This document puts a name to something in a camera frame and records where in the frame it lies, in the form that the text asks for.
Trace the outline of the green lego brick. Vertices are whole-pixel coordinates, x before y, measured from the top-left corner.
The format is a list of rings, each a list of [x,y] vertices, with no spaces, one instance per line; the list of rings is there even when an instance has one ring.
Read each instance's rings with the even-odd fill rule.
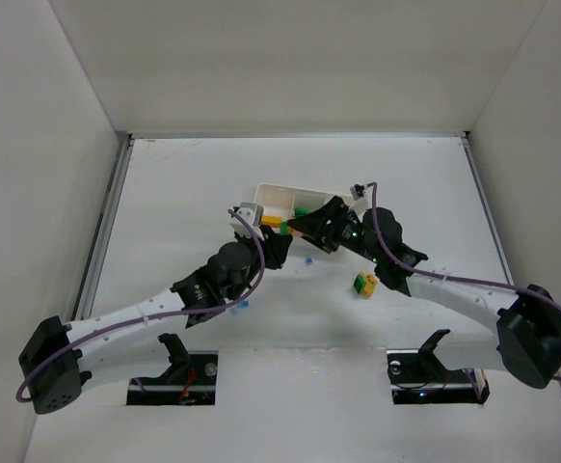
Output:
[[[293,211],[294,218],[304,217],[310,214],[310,211],[303,207],[295,207]]]

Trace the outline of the yellow lego brick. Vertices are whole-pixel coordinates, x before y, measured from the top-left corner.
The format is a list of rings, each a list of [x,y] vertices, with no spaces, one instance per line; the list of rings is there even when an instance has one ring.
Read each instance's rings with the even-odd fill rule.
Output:
[[[279,229],[283,223],[283,218],[280,216],[263,215],[261,217],[260,225],[267,226],[274,229]]]

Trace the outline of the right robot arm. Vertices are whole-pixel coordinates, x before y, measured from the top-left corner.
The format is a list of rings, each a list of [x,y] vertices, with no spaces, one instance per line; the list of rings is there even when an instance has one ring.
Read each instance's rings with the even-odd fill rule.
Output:
[[[328,254],[343,247],[373,262],[386,288],[445,307],[488,330],[486,337],[471,340],[438,330],[420,348],[438,368],[503,370],[534,389],[555,379],[561,368],[561,312],[541,287],[465,283],[434,270],[425,254],[403,242],[401,225],[383,207],[358,215],[332,197],[288,225]]]

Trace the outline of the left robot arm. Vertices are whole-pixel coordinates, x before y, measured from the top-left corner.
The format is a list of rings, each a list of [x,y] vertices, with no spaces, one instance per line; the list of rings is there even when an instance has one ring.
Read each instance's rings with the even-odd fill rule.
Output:
[[[264,226],[236,234],[188,277],[130,307],[98,317],[41,321],[18,356],[19,403],[56,412],[83,392],[121,379],[175,378],[190,357],[178,335],[247,300],[266,271],[284,265],[293,238]]]

